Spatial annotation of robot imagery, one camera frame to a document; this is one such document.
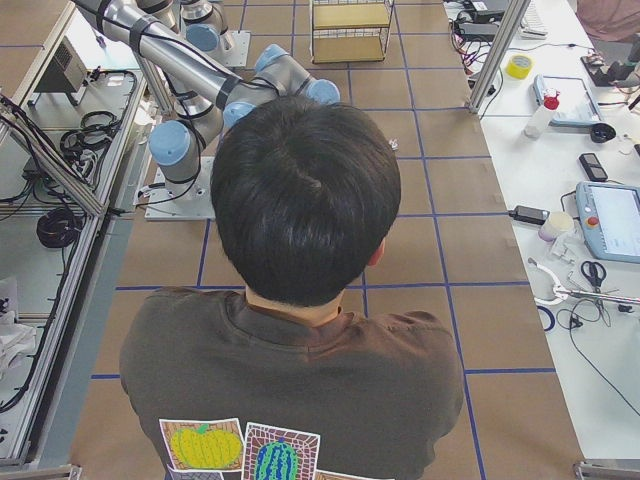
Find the black power adapter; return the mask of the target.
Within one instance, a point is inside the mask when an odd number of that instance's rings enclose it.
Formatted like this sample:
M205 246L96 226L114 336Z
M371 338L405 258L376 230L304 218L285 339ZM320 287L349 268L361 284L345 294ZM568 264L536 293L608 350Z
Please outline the black power adapter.
M529 206L517 205L508 211L508 216L518 222L542 226L550 212Z

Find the aluminium frame post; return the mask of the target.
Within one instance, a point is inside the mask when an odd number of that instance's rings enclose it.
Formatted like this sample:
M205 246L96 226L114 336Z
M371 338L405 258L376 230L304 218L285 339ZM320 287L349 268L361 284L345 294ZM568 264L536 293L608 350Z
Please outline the aluminium frame post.
M479 72L470 97L467 102L471 113L478 113L480 106L487 95L489 87L499 70L502 59L516 34L520 21L529 6L529 0L513 0L508 5L500 27L489 49L486 61Z

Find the yellow tape roll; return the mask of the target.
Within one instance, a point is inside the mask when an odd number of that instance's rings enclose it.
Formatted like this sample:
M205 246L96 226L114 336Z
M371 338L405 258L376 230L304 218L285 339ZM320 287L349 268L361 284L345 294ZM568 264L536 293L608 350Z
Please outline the yellow tape roll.
M533 68L533 60L522 54L512 55L505 67L505 73L517 80L524 80Z

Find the person in brown shirt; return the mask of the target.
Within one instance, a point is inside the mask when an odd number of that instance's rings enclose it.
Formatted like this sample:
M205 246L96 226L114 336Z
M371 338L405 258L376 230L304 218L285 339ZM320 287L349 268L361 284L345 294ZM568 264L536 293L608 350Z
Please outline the person in brown shirt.
M278 98L225 134L211 194L245 290L152 293L120 353L123 389L161 463L163 420L235 418L318 434L324 469L420 478L463 404L453 338L423 311L366 318L341 307L399 209L382 132L348 105Z

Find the black scissors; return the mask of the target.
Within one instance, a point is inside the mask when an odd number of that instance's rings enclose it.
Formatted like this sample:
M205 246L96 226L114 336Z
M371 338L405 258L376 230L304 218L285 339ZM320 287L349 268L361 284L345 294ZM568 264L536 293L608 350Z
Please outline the black scissors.
M606 268L598 261L585 260L580 265L580 271L593 290L600 293L602 284L607 277Z

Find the white squeeze bottle red cap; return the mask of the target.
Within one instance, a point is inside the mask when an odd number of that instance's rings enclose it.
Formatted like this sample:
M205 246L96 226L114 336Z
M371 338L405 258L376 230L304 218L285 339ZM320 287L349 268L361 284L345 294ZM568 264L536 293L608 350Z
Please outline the white squeeze bottle red cap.
M546 90L542 103L523 130L524 135L528 138L538 139L549 126L559 104L559 92L555 89Z

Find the teach pendant tablet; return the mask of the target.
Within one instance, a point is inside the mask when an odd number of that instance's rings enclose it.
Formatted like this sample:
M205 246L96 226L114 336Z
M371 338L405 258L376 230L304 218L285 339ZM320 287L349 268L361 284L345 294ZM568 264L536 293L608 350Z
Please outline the teach pendant tablet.
M579 182L575 194L579 224L592 256L638 264L639 188Z

